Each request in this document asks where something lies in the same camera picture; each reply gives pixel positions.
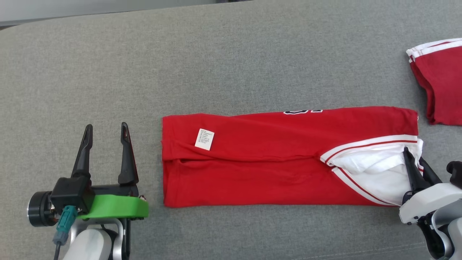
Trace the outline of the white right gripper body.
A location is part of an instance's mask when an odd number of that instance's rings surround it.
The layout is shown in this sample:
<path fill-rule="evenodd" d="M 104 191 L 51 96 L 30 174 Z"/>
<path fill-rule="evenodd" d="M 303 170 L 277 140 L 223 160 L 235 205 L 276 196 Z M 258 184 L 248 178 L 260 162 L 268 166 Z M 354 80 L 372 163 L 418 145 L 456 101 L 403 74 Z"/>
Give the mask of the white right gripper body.
<path fill-rule="evenodd" d="M 416 223 L 415 217 L 423 217 L 441 207 L 461 199 L 462 190 L 451 183 L 435 184 L 414 194 L 399 208 L 402 223 Z"/>

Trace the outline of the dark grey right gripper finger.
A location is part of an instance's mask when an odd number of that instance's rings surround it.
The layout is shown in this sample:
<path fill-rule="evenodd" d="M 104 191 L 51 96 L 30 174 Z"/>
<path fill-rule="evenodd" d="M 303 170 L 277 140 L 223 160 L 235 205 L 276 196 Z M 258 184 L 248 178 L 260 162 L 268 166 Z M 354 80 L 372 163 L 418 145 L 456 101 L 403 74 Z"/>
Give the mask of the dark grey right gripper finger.
<path fill-rule="evenodd" d="M 416 159 L 408 147 L 403 150 L 406 172 L 409 178 L 410 192 L 419 192 L 430 187 L 416 165 Z"/>
<path fill-rule="evenodd" d="M 422 175 L 419 187 L 430 187 L 442 183 L 439 176 L 422 157 L 419 159 L 419 171 Z"/>

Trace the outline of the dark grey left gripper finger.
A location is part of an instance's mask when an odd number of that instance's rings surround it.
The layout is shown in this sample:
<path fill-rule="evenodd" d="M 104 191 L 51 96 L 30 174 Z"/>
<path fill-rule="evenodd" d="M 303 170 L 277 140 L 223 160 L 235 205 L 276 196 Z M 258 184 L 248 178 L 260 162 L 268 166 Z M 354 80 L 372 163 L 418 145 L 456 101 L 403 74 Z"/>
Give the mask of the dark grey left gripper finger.
<path fill-rule="evenodd" d="M 79 146 L 79 151 L 76 156 L 74 168 L 71 173 L 72 178 L 85 176 L 91 178 L 89 171 L 90 164 L 90 150 L 93 145 L 93 126 L 86 125 L 84 134 Z"/>
<path fill-rule="evenodd" d="M 139 176 L 134 158 L 132 141 L 128 124 L 121 124 L 122 163 L 118 176 L 118 183 L 123 186 L 135 186 L 139 182 Z"/>

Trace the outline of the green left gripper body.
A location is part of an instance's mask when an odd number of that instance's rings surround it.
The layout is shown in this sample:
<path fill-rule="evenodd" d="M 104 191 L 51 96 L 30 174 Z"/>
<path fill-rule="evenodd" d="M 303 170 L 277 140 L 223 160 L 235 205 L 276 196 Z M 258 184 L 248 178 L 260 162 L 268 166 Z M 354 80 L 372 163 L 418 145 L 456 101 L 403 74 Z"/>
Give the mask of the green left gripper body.
<path fill-rule="evenodd" d="M 92 186 L 95 198 L 89 213 L 79 213 L 78 219 L 127 218 L 138 220 L 149 215 L 148 202 L 140 196 L 137 185 Z"/>

